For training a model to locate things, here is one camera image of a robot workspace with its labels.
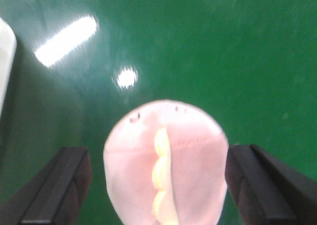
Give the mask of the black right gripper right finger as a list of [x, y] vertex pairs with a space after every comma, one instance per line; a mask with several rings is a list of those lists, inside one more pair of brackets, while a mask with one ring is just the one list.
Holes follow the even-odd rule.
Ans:
[[317, 182], [257, 145], [231, 145], [225, 179], [245, 225], [315, 225]]

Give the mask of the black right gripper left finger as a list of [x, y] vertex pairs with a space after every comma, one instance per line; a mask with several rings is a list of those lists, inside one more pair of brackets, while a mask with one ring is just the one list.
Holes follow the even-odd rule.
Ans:
[[75, 225], [91, 181], [89, 150], [63, 147], [0, 206], [0, 223]]

